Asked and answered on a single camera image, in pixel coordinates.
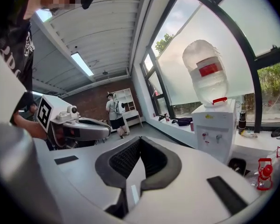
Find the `sky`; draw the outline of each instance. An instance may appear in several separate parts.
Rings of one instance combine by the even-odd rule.
[[[155,56],[159,55],[159,52],[155,49],[156,43],[163,39],[166,33],[169,35],[175,35],[190,18],[199,4],[200,3],[197,0],[176,1],[152,45]],[[147,56],[144,62],[147,69],[150,70],[153,66],[150,57]]]

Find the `fluorescent light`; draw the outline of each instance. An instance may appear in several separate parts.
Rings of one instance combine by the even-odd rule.
[[[43,95],[43,94],[41,94],[39,92],[36,92],[36,91],[33,91],[32,94],[37,95],[37,96],[42,96]]]
[[[36,14],[41,19],[42,22],[45,22],[46,20],[50,19],[53,15],[48,10],[39,9],[36,11]]]
[[[86,65],[86,63],[83,61],[82,57],[79,53],[74,53],[71,55],[71,58],[74,59],[74,61],[82,68],[82,70],[88,75],[93,76],[92,71],[89,69],[89,67]]]

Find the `red handle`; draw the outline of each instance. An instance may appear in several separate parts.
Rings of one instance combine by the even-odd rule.
[[[227,97],[223,97],[223,98],[220,98],[220,99],[214,99],[214,100],[213,100],[213,105],[214,105],[216,102],[226,101],[226,100],[227,100]]]

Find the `man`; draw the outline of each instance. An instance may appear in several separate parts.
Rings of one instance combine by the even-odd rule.
[[[56,11],[74,4],[76,0],[2,0],[0,4],[0,53],[27,92],[20,99],[11,122],[26,129],[34,138],[46,139],[47,135],[38,122],[19,115],[19,110],[33,101],[32,65],[34,45],[30,31],[30,18],[39,9]],[[83,0],[88,8],[91,0]]]
[[[37,122],[38,106],[34,100],[27,105],[27,110],[33,115],[32,121]]]
[[[108,102],[106,104],[106,111],[109,114],[109,120],[111,122],[112,129],[116,129],[118,135],[123,139],[123,136],[129,135],[126,131],[125,122],[122,118],[122,114],[116,113],[115,101],[113,99],[113,94],[109,93],[107,95]]]

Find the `red label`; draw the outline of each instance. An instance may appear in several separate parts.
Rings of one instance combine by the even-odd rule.
[[[201,74],[202,77],[207,76],[209,74],[215,73],[219,70],[222,70],[221,67],[218,67],[217,64],[213,63],[207,66],[204,66],[202,68],[199,69],[199,72]]]

